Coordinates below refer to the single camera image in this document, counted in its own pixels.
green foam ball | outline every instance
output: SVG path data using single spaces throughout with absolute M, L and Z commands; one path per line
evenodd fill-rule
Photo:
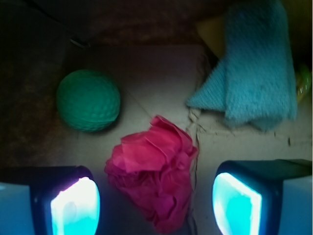
M 74 129 L 99 131 L 116 120 L 120 94 L 117 86 L 102 73 L 78 70 L 61 81 L 57 109 L 61 119 Z

pink paper flower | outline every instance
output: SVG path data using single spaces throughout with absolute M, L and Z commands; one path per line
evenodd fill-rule
M 167 234 L 183 225 L 192 193 L 189 169 L 198 150 L 186 132 L 165 118 L 156 116 L 151 125 L 122 138 L 104 171 L 110 184 Z

light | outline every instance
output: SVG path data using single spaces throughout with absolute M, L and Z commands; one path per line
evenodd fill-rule
M 54 235 L 93 235 L 100 212 L 98 187 L 83 177 L 51 201 L 52 230 Z
M 219 174 L 213 184 L 213 211 L 224 235 L 257 235 L 262 196 L 229 173 Z

pink tissue paper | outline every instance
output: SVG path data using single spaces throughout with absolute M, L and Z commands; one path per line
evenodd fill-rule
M 165 118 L 156 116 L 151 125 L 146 132 L 123 137 L 104 171 L 109 183 L 128 195 L 158 232 L 167 234 L 184 223 L 192 193 L 189 169 L 198 149 Z

folded towel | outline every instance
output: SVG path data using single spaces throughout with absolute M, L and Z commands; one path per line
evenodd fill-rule
M 189 107 L 225 112 L 225 123 L 269 130 L 297 113 L 288 20 L 279 0 L 232 6 L 226 16 L 226 54 Z

